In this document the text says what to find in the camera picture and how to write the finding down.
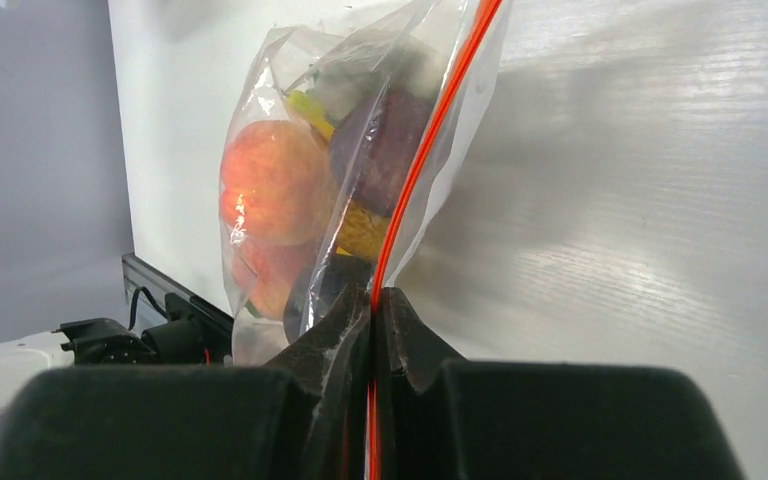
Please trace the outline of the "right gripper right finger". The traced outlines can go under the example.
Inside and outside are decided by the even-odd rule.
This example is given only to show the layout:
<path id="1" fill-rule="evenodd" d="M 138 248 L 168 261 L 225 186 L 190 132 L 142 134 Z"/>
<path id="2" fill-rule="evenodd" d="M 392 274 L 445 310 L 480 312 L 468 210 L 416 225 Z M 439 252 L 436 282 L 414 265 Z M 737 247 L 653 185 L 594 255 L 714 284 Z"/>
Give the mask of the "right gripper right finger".
<path id="1" fill-rule="evenodd" d="M 469 360 L 387 288 L 379 479 L 740 479 L 707 397 L 665 368 Z"/>

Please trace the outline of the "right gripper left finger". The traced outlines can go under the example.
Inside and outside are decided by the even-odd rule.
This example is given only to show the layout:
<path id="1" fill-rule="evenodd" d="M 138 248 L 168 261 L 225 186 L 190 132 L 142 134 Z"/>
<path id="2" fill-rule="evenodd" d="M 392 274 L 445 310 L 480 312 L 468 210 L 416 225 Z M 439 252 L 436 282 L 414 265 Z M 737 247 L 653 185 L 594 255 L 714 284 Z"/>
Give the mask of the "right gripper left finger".
<path id="1" fill-rule="evenodd" d="M 0 479 L 360 479 L 369 332 L 353 285 L 259 367 L 39 374 L 0 420 Z"/>

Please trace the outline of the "clear zip top bag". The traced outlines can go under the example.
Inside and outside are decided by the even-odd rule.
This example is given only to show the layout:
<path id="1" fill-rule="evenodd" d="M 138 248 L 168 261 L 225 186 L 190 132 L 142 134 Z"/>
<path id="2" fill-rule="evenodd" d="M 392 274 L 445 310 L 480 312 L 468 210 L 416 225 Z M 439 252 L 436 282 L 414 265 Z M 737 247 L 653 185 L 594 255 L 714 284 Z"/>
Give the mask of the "clear zip top bag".
<path id="1" fill-rule="evenodd" d="M 256 388 L 251 479 L 362 477 L 373 307 L 493 94 L 505 1 L 406 1 L 267 31 L 218 177 L 231 357 Z"/>

